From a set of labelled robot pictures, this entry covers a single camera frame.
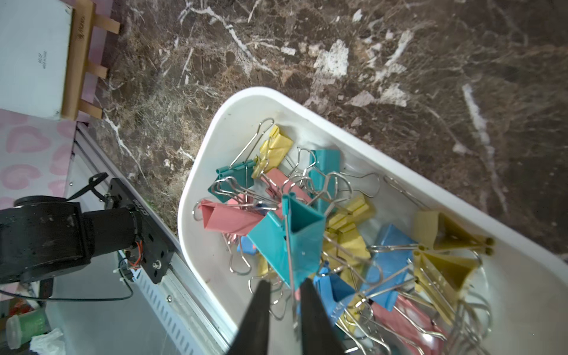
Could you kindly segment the yellow binder clip glossy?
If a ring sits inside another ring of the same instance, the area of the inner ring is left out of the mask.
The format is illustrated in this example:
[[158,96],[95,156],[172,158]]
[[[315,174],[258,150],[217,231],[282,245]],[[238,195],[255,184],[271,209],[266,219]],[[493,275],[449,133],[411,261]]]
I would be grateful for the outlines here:
[[411,239],[429,251],[469,249],[491,255],[495,246],[494,238],[474,235],[439,211],[418,211],[413,219]]

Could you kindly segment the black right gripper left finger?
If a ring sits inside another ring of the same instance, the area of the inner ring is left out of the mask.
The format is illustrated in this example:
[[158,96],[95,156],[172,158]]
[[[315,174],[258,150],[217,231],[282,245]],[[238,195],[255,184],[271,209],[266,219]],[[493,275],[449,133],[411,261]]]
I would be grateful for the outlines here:
[[271,284],[260,281],[227,355],[267,355]]

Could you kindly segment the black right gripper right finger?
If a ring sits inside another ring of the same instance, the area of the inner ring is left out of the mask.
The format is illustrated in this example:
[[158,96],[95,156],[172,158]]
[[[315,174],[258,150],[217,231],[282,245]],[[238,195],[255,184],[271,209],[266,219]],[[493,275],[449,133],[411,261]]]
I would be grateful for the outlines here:
[[343,344],[325,312],[313,282],[305,279],[300,286],[300,330],[302,354],[341,355]]

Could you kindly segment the teal binder clip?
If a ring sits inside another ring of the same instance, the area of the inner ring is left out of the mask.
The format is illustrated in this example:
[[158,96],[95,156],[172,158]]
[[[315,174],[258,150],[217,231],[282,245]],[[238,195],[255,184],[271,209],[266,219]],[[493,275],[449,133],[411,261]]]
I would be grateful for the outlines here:
[[268,212],[248,233],[268,266],[291,292],[292,319],[300,330],[299,288],[320,269],[325,216],[298,200],[294,192],[282,197],[282,215]]
[[306,185],[313,195],[310,205],[318,212],[330,214],[356,196],[375,198],[379,194],[380,175],[376,172],[356,175],[342,170],[342,153],[338,149],[312,149],[309,155]]

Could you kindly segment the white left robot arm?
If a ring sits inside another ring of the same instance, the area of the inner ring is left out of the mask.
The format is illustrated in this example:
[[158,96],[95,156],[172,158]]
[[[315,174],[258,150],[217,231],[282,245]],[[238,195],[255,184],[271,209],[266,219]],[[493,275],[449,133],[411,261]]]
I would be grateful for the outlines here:
[[149,210],[123,183],[109,183],[102,210],[80,203],[29,196],[1,211],[1,283],[29,283],[78,271],[93,257],[141,251],[134,265],[154,283],[167,273],[175,245]]

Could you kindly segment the white storage tray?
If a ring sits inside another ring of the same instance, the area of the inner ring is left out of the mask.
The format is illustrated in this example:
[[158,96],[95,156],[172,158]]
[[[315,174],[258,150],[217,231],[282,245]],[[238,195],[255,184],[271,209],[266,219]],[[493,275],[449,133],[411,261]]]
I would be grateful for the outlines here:
[[422,206],[449,214],[465,229],[496,241],[484,256],[473,289],[488,301],[493,315],[484,342],[492,354],[567,352],[567,265],[554,254],[430,182],[355,136],[283,94],[265,87],[242,90],[214,115],[184,187],[177,216],[183,256],[206,292],[217,324],[232,340],[251,300],[247,279],[229,270],[222,235],[204,229],[192,211],[208,196],[216,170],[231,163],[265,118],[303,148],[342,153],[343,168],[358,175],[356,188],[376,191],[375,217],[362,227],[372,241],[393,223],[410,233]]

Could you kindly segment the dark pink binder clip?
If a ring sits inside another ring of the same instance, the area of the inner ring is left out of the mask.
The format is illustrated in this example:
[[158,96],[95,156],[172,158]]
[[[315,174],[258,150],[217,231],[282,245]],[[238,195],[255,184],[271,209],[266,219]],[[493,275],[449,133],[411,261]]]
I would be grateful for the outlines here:
[[246,236],[265,217],[241,209],[238,205],[222,204],[202,199],[192,209],[192,217],[205,230],[227,235]]

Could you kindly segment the yellow binder clip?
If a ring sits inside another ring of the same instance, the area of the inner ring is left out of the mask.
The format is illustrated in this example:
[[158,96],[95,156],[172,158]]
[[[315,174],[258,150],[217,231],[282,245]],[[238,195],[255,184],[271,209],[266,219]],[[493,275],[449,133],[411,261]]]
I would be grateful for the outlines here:
[[[261,138],[266,133],[268,134],[267,139],[256,150]],[[233,168],[238,163],[246,164],[251,154],[257,151],[257,155],[253,159],[255,165],[252,169],[251,177],[253,179],[260,178],[262,174],[268,173],[280,165],[292,148],[293,143],[293,140],[286,136],[281,128],[275,124],[273,118],[265,118],[258,124],[256,132],[244,148],[241,149],[237,157],[229,164],[229,168]]]

